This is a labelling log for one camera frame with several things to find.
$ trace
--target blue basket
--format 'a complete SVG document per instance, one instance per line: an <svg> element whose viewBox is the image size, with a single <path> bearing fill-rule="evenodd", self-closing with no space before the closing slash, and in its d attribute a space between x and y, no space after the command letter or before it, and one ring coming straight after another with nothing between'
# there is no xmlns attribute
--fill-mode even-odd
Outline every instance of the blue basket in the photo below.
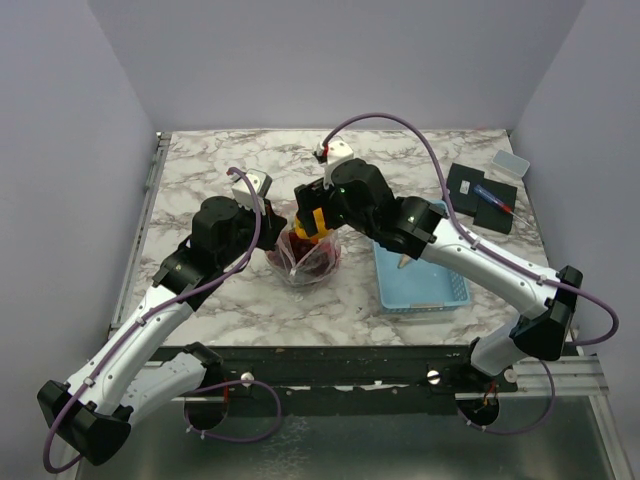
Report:
<svg viewBox="0 0 640 480"><path fill-rule="evenodd" d="M442 312L471 303L469 284L459 273L423 260L398 268L402 255L377 243L373 254L384 313Z"/></svg>

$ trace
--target bag of fruit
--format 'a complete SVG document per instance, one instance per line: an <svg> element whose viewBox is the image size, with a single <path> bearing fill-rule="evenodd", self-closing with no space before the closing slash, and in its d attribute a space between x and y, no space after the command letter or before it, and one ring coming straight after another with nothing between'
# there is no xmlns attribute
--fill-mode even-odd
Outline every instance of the bag of fruit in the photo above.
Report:
<svg viewBox="0 0 640 480"><path fill-rule="evenodd" d="M338 232L332 230L321 239L303 239L295 232L295 215L288 215L274 251L267 260L274 271L292 286L310 285L333 274L340 264Z"/></svg>

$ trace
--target black pad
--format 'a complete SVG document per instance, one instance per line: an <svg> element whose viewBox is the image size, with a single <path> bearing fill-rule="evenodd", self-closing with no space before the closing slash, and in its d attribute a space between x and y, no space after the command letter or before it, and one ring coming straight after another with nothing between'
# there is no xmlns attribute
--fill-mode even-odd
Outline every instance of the black pad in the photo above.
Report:
<svg viewBox="0 0 640 480"><path fill-rule="evenodd" d="M481 185L504 203L509 205L512 209L515 209L516 196L518 195L518 189L516 187L507 185L506 183L488 180L486 178L482 181ZM480 199L480 203L478 203L478 211L476 212L473 224L478 227L488 228L495 232L508 234L511 232L511 226L513 225L513 215L505 213L497 207Z"/></svg>
<svg viewBox="0 0 640 480"><path fill-rule="evenodd" d="M456 212L474 216L478 209L478 195L473 188L482 183L484 172L475 168L465 167L458 163L451 165L447 177L449 197Z"/></svg>

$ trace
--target marble table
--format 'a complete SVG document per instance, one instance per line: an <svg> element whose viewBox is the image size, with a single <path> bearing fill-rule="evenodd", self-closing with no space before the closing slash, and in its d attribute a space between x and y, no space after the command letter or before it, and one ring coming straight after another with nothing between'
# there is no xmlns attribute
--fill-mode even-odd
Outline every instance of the marble table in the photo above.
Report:
<svg viewBox="0 0 640 480"><path fill-rule="evenodd" d="M177 132L171 139L157 200L142 250L131 311L163 258L190 233L192 215L214 195L231 195L230 166L257 168L274 179L269 198L276 211L291 208L297 185L322 169L311 149L320 130ZM489 171L498 150L511 151L504 130L426 131L445 174L457 162L487 171L487 177L518 187L516 213L535 225L521 181ZM375 163L396 195L440 198L439 185L418 140L401 131L346 131L341 138L356 155ZM460 215L462 223L472 219ZM547 265L537 229L514 222L506 236L472 229L503 248ZM206 345L401 345L467 344L516 315L515 309L471 284L472 303L452 312L385 315L380 311L371 241L343 227L342 263L326 283L303 290L285 286L257 251L248 268L218 289L165 345L200 341Z"/></svg>

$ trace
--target white wall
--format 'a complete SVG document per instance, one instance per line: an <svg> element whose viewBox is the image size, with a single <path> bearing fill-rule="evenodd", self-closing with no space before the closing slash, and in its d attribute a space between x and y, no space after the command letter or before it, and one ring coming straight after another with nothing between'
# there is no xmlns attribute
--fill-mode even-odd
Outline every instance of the white wall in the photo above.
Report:
<svg viewBox="0 0 640 480"><path fill-rule="evenodd" d="M620 332L597 347L640 478L640 2L589 0L512 136L555 266L615 306ZM584 337L606 313L580 302Z"/></svg>
<svg viewBox="0 0 640 480"><path fill-rule="evenodd" d="M0 15L0 478L51 478L36 393L104 341L155 149L84 0Z"/></svg>
<svg viewBox="0 0 640 480"><path fill-rule="evenodd" d="M159 130L512 128L583 3L90 0Z"/></svg>

